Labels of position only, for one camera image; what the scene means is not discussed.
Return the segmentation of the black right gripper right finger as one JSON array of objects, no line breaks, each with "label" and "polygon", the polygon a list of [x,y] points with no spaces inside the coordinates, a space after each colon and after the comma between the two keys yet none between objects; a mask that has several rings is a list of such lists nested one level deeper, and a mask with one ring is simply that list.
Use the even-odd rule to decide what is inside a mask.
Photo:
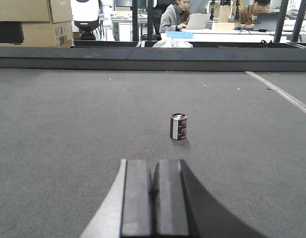
[{"label": "black right gripper right finger", "polygon": [[184,160],[161,159],[154,175],[158,238],[262,238],[201,184]]}]

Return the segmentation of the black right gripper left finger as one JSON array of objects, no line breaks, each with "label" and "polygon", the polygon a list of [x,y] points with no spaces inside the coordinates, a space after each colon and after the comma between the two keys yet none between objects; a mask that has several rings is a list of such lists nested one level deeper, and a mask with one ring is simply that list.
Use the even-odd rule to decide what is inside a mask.
[{"label": "black right gripper left finger", "polygon": [[145,160],[122,159],[119,171],[82,238],[152,236],[150,173]]}]

